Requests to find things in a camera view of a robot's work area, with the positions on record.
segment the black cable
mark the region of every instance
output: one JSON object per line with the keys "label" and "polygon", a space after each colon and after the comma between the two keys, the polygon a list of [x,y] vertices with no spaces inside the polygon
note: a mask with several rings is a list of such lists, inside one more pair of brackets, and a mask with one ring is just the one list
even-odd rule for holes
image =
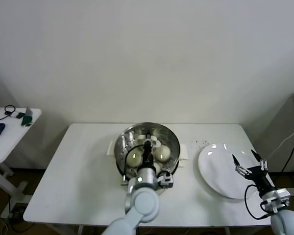
{"label": "black cable", "polygon": [[12,104],[9,104],[9,105],[5,106],[4,111],[5,111],[6,113],[8,113],[8,114],[7,114],[5,117],[0,118],[0,120],[3,120],[3,119],[5,119],[5,118],[11,116],[12,113],[15,112],[15,110],[16,110],[16,108],[15,108],[15,106],[12,105]]}
{"label": "black cable", "polygon": [[[282,168],[282,171],[280,173],[283,173],[283,171],[285,170],[286,166],[288,165],[289,161],[291,160],[292,156],[293,156],[293,153],[294,153],[294,147],[292,149],[292,152],[288,158],[288,160],[286,161],[286,163],[284,164],[284,167]],[[278,175],[275,180],[273,181],[274,183],[279,179],[280,175]]]}
{"label": "black cable", "polygon": [[200,235],[218,235],[216,232],[203,232]]}
{"label": "black cable", "polygon": [[11,212],[11,203],[10,203],[11,197],[10,197],[10,195],[8,195],[8,197],[9,197],[9,202],[8,202],[8,204],[9,204],[9,212],[10,213],[13,213],[13,216],[11,218],[9,218],[9,222],[10,222],[11,228],[16,233],[19,233],[19,234],[20,233],[25,233],[26,231],[28,231],[29,229],[31,229],[32,227],[34,227],[35,224],[31,224],[28,228],[26,228],[24,230],[21,230],[21,231],[15,229],[14,226],[13,226],[14,224],[21,223],[21,222],[24,221],[23,220],[23,214],[25,212],[26,207],[17,207],[17,208],[15,208],[16,210],[20,210],[20,211],[18,211],[17,212],[17,216],[14,217],[14,215],[16,214],[16,212]]}
{"label": "black cable", "polygon": [[257,218],[257,217],[255,217],[255,216],[250,212],[250,210],[249,210],[249,208],[248,208],[248,205],[247,205],[247,200],[246,200],[247,191],[248,191],[248,189],[249,189],[250,187],[257,187],[257,186],[255,186],[255,185],[248,185],[247,188],[246,188],[246,190],[245,190],[245,193],[244,193],[244,202],[245,202],[245,206],[246,206],[246,209],[247,209],[249,215],[250,215],[251,217],[253,217],[254,219],[256,219],[256,220],[261,220],[261,219],[265,219],[265,218],[267,218],[267,217],[269,216],[269,214],[265,214],[265,215],[263,215],[263,216]]}
{"label": "black cable", "polygon": [[263,210],[263,212],[270,213],[270,211],[268,211],[265,208],[263,208],[263,205],[264,204],[265,204],[264,202],[260,203],[260,208]]}

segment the cable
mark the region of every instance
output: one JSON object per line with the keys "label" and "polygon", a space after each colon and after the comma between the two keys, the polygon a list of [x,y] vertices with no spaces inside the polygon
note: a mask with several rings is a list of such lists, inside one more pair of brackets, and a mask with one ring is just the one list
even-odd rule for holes
{"label": "cable", "polygon": [[268,160],[269,158],[271,158],[275,153],[276,153],[276,151],[284,144],[284,142],[285,141],[287,141],[289,138],[291,138],[292,136],[294,135],[294,132],[290,135],[290,136],[288,136],[287,138],[285,138],[281,143],[280,143],[280,145],[275,149],[275,150],[273,150],[270,154],[269,154],[269,156],[266,158],[266,160]]}
{"label": "cable", "polygon": [[183,233],[178,233],[178,232],[176,232],[173,228],[171,228],[171,230],[172,230],[173,232],[175,232],[176,234],[178,234],[178,235],[185,235],[185,234],[187,234],[187,233],[190,231],[190,229],[191,229],[191,228],[188,228],[185,232],[183,232]]}
{"label": "cable", "polygon": [[267,218],[267,217],[269,216],[269,214],[265,214],[265,215],[263,215],[263,216],[257,218],[257,217],[255,217],[255,216],[250,212],[250,210],[249,210],[249,208],[248,208],[248,205],[247,205],[247,200],[246,200],[247,191],[248,191],[248,189],[249,189],[250,187],[256,187],[256,186],[255,186],[255,185],[248,185],[247,188],[246,188],[246,190],[245,190],[245,193],[244,193],[244,202],[245,202],[245,206],[246,206],[246,209],[247,209],[249,215],[250,215],[251,217],[253,217],[254,219],[256,219],[256,220],[262,220],[262,219]]}
{"label": "cable", "polygon": [[2,219],[0,219],[0,221],[3,224],[1,227],[1,230],[0,230],[0,235],[7,235],[9,228],[8,228],[7,224]]}
{"label": "cable", "polygon": [[150,228],[147,232],[141,234],[141,233],[139,232],[139,228],[137,228],[137,234],[138,234],[138,235],[145,235],[145,234],[150,233],[151,230],[152,230],[152,228]]}
{"label": "cable", "polygon": [[[292,149],[292,152],[291,152],[291,154],[290,154],[288,160],[287,160],[286,163],[284,164],[284,167],[282,168],[281,173],[283,173],[283,171],[285,170],[286,166],[288,165],[289,161],[290,161],[291,158],[292,158],[293,153],[294,153],[294,147],[293,147],[293,149]],[[275,180],[274,180],[273,182],[275,183],[275,182],[279,179],[279,177],[280,177],[280,175],[278,175],[278,177],[276,177]]]}
{"label": "cable", "polygon": [[11,116],[12,113],[15,112],[15,110],[16,110],[16,108],[15,108],[15,106],[12,105],[12,104],[9,104],[9,105],[5,106],[4,111],[5,111],[5,113],[8,113],[8,114],[7,114],[5,117],[0,118],[0,120],[3,120],[3,119],[5,119],[5,118]]}
{"label": "cable", "polygon": [[215,232],[203,232],[200,235],[218,235],[218,234]]}
{"label": "cable", "polygon": [[18,210],[18,211],[11,211],[11,203],[10,203],[11,197],[10,197],[10,195],[8,197],[9,197],[9,202],[8,202],[8,204],[9,204],[9,212],[12,213],[12,217],[9,218],[9,222],[10,222],[12,230],[14,232],[20,234],[20,233],[24,233],[24,232],[28,231],[29,229],[31,229],[32,227],[34,227],[35,224],[31,224],[28,228],[26,228],[24,230],[21,230],[21,231],[14,228],[14,226],[13,226],[14,224],[19,224],[19,223],[24,221],[23,220],[23,214],[25,212],[26,207],[20,206],[20,207],[15,208],[15,210]]}

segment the round plate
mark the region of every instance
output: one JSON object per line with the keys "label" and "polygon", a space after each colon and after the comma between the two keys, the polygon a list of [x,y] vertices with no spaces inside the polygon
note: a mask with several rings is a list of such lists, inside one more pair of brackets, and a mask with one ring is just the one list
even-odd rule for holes
{"label": "round plate", "polygon": [[[245,152],[232,145],[215,143],[201,151],[198,158],[199,170],[207,184],[218,193],[233,199],[244,199],[246,187],[254,183],[238,174],[232,154],[244,168],[258,165],[250,150]],[[255,187],[250,188],[247,198],[256,191]]]}

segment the stainless steel pot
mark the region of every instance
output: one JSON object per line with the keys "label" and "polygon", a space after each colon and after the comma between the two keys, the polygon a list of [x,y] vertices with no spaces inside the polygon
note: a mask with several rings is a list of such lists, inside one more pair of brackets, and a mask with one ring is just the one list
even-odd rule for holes
{"label": "stainless steel pot", "polygon": [[[116,140],[114,147],[114,155],[116,157],[117,167],[121,175],[123,175],[124,164],[127,154],[135,147],[141,144],[138,140],[139,135],[155,136],[161,145],[167,146],[171,150],[170,159],[160,164],[160,170],[169,171],[174,174],[178,166],[178,158],[180,155],[180,143],[176,135],[167,127],[152,122],[138,123],[124,130]],[[126,177],[130,179],[136,177],[138,167],[126,167]]]}

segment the white table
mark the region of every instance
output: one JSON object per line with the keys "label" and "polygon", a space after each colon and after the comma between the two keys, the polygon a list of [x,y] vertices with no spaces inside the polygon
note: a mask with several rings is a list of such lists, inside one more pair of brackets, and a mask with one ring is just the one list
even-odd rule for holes
{"label": "white table", "polygon": [[[25,108],[17,108],[16,111],[25,113]],[[40,109],[31,109],[33,114],[34,123],[41,114]],[[0,108],[0,118],[4,117],[4,108]],[[5,165],[3,162],[19,143],[22,137],[30,129],[30,127],[22,127],[22,119],[17,119],[13,117],[7,117],[3,120],[0,120],[0,123],[5,124],[5,129],[0,135],[0,169],[4,172],[3,175],[0,174],[0,188],[7,192],[11,196],[11,208],[13,208],[16,203],[28,203],[31,196],[24,195],[22,191],[27,185],[27,182],[21,182],[20,185],[16,188],[9,181],[6,180],[6,176],[13,175],[11,169]],[[9,216],[8,205],[5,207],[4,211],[1,214],[2,218],[7,218]]]}
{"label": "white table", "polygon": [[[25,213],[29,222],[106,226],[124,216],[126,187],[120,182],[115,159],[107,156],[110,141],[131,124],[72,124]],[[173,188],[160,195],[160,213],[152,227],[265,226],[270,219],[254,220],[243,201],[222,197],[201,177],[197,166],[201,149],[211,143],[236,144],[253,149],[243,128],[236,124],[166,125],[186,144],[189,160],[174,174]],[[252,213],[263,215],[257,194],[248,200]]]}

